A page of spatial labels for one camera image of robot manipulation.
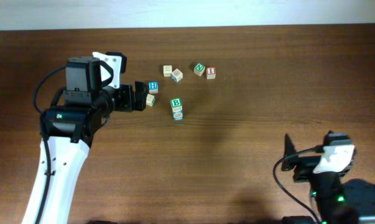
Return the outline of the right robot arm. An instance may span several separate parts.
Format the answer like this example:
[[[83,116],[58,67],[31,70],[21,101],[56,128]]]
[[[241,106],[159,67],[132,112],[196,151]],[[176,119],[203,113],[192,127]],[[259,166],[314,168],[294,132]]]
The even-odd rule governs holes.
[[[375,184],[363,179],[341,179],[353,167],[356,148],[345,133],[329,131],[321,145],[296,151],[289,135],[284,137],[284,156],[276,162],[273,177],[277,185],[311,214],[284,217],[282,223],[375,223]],[[295,183],[310,184],[309,197],[317,211],[286,190],[276,177],[276,169],[294,172]]]

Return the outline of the wooden block blue bottom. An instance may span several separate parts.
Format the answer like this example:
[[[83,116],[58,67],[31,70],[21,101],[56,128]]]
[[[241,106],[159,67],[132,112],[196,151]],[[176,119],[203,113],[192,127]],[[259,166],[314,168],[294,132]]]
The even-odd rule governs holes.
[[[182,120],[183,119],[183,111],[174,111],[173,112],[173,118],[175,121]]]

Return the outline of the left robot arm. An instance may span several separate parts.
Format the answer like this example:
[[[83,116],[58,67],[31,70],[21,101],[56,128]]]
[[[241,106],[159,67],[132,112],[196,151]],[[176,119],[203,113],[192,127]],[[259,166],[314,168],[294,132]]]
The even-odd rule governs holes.
[[[121,52],[93,52],[90,57],[71,57],[47,75],[64,71],[66,85],[49,108],[38,110],[40,160],[23,223],[66,223],[95,133],[114,111],[145,110],[149,87],[143,82],[122,84],[126,64]]]

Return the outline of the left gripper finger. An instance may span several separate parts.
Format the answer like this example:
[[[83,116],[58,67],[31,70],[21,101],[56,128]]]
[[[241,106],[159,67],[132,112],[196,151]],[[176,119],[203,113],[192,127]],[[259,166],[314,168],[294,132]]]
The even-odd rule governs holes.
[[[146,108],[147,94],[135,93],[135,107],[136,111],[144,111]]]
[[[148,84],[144,82],[135,81],[135,87],[136,87],[136,91],[135,91],[136,95],[147,95],[149,93],[149,86]]]

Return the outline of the lone carved wooden block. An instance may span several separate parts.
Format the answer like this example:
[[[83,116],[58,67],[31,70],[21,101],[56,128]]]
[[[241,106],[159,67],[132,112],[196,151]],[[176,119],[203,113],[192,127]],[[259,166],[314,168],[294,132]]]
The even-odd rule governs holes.
[[[172,108],[173,113],[176,113],[178,111],[182,111],[182,109],[183,109],[182,101],[181,101],[180,98],[171,99],[170,104],[171,104],[171,108]]]

